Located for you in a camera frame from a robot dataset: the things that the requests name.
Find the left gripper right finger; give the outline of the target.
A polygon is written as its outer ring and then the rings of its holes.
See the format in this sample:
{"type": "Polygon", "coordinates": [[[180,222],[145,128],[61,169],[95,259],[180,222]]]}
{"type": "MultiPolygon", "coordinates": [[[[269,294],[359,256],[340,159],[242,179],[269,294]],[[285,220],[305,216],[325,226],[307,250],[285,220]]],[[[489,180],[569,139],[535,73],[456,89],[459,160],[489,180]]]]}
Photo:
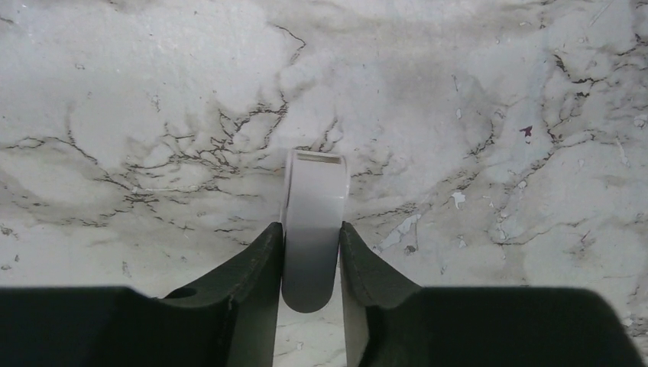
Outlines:
{"type": "Polygon", "coordinates": [[[349,366],[641,366],[611,306],[567,287],[423,287],[340,231],[349,366]]]}

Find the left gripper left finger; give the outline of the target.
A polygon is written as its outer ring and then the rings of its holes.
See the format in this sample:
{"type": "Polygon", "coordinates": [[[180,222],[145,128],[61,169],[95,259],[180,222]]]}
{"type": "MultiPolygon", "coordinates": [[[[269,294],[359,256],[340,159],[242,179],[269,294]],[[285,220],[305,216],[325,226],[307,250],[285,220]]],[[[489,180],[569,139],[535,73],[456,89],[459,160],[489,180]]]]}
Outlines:
{"type": "Polygon", "coordinates": [[[162,298],[129,287],[4,287],[3,366],[269,366],[283,263],[271,223],[162,298]]]}

